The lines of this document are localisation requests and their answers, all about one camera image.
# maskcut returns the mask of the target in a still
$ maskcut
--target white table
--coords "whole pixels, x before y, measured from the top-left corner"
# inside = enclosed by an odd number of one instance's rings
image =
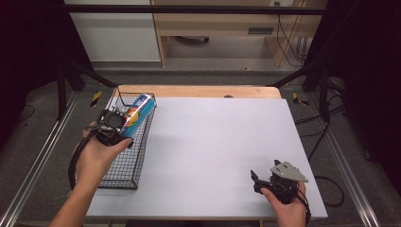
[[[98,189],[89,218],[269,219],[250,170],[268,180],[274,159],[309,179],[312,218],[326,218],[287,102],[279,98],[157,97],[139,189]]]

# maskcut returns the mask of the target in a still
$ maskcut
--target black curtain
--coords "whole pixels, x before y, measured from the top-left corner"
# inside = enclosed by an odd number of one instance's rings
[[[331,0],[332,6],[349,4]],[[344,80],[344,104],[373,160],[401,195],[401,1],[361,0],[332,43],[324,65]],[[316,58],[341,18],[323,16],[307,61]]]
[[[25,107],[27,94],[55,81],[61,63],[76,61],[93,70],[70,14],[45,10],[43,4],[64,2],[0,1],[0,148]],[[65,77],[73,89],[83,89],[78,71],[66,67]]]

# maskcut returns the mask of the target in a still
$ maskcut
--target hand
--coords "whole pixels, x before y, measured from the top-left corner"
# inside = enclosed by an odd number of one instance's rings
[[[306,187],[303,182],[298,182],[298,189],[305,195]],[[306,208],[298,199],[290,204],[283,204],[267,188],[261,188],[260,191],[273,207],[280,227],[305,227]]]
[[[76,165],[77,184],[85,183],[86,186],[98,188],[115,157],[127,148],[130,142],[131,139],[125,139],[114,146],[107,147],[92,137],[84,147]]]

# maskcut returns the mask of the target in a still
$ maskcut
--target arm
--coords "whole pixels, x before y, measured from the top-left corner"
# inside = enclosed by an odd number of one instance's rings
[[[306,187],[303,182],[298,182],[298,188],[305,195]],[[280,227],[305,227],[306,208],[298,199],[291,204],[283,204],[267,188],[262,188],[261,192],[273,207]]]
[[[94,137],[90,139],[77,162],[77,184],[59,213],[50,222],[50,227],[82,225],[103,176],[109,170],[115,157],[130,142],[131,139],[126,139],[115,146],[106,147]]]

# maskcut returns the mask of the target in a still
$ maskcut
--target wire basket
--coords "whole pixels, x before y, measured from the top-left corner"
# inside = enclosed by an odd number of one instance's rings
[[[120,93],[114,90],[113,99],[107,108],[116,107],[122,112],[128,110],[133,101],[142,93]],[[113,161],[107,174],[103,177],[100,188],[138,189],[139,177],[145,159],[145,150],[148,140],[150,124],[155,108],[142,123],[132,138],[133,145],[126,148]]]

